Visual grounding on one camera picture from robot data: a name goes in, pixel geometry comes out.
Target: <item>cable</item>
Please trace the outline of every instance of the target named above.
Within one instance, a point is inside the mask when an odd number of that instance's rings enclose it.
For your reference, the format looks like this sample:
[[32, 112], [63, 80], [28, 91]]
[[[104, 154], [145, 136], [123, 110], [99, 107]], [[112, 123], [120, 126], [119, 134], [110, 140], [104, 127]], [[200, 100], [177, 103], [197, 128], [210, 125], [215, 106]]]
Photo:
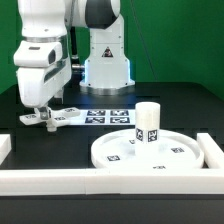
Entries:
[[137, 30], [138, 30], [138, 34], [139, 34], [139, 37], [140, 37], [140, 40], [142, 42], [142, 45], [143, 45], [143, 48], [145, 50], [145, 54], [146, 54], [146, 57], [147, 57], [147, 61], [149, 63], [149, 67], [152, 71], [152, 74], [153, 74], [153, 77], [155, 79], [155, 81], [158, 81], [158, 77], [157, 77], [157, 74], [154, 70], [154, 67], [152, 65], [152, 61], [151, 61], [151, 57], [150, 57], [150, 54], [149, 54], [149, 51], [148, 51], [148, 48], [146, 46], [146, 42], [145, 42], [145, 39], [142, 35], [142, 31], [141, 31], [141, 28], [139, 26], [139, 22], [138, 22], [138, 18], [137, 18], [137, 15], [136, 15], [136, 10], [135, 10], [135, 7], [134, 7], [134, 3], [133, 3], [133, 0], [130, 0], [130, 4], [131, 4], [131, 9], [132, 9], [132, 14], [133, 14], [133, 17], [134, 17], [134, 21], [135, 21], [135, 25], [137, 27]]

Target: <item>round white plate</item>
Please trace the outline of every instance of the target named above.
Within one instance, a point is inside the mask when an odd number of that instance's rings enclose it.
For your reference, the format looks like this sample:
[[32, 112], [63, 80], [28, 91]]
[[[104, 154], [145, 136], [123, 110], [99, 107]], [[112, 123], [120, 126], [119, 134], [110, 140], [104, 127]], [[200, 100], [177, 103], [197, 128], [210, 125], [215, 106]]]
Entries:
[[96, 168], [201, 168], [204, 163], [197, 141], [165, 130], [159, 130], [158, 149], [151, 155], [135, 155], [135, 129], [128, 129], [98, 138], [92, 145], [91, 157]]

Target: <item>black tabletop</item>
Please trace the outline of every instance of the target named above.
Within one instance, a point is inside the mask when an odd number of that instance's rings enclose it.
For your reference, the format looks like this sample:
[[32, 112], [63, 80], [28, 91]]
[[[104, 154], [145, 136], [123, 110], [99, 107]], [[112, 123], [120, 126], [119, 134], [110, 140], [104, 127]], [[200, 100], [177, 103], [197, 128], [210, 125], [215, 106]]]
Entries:
[[[224, 101], [195, 83], [136, 83], [134, 92], [119, 96], [81, 93], [65, 88], [63, 105], [52, 109], [134, 109], [137, 102], [161, 104], [161, 129], [196, 138], [209, 133], [224, 146]], [[45, 124], [25, 126], [19, 116], [33, 113], [19, 99], [17, 86], [0, 95], [0, 133], [9, 133], [8, 169], [92, 168], [91, 145], [103, 134], [128, 126], [66, 126], [48, 133]], [[1, 223], [222, 223], [223, 195], [71, 195], [1, 197]]]

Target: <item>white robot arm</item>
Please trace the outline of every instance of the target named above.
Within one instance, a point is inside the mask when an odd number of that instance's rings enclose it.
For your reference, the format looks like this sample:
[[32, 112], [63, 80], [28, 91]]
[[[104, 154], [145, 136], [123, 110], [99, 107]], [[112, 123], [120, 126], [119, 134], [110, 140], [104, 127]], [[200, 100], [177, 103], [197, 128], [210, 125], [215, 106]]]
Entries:
[[[18, 0], [18, 6], [24, 40], [14, 63], [19, 67], [21, 101], [35, 108], [38, 118], [31, 122], [23, 118], [24, 123], [47, 121], [52, 126], [52, 116], [57, 116], [47, 104], [52, 97], [62, 98], [63, 87], [71, 78], [67, 30], [72, 26], [90, 28], [91, 54], [80, 83], [83, 91], [111, 95], [134, 84], [124, 56], [120, 0]], [[66, 116], [78, 114], [77, 110], [68, 111], [72, 113]]]
[[90, 29], [90, 55], [85, 61], [81, 91], [115, 95], [134, 86], [124, 55], [124, 20], [120, 0], [67, 0], [67, 26]]

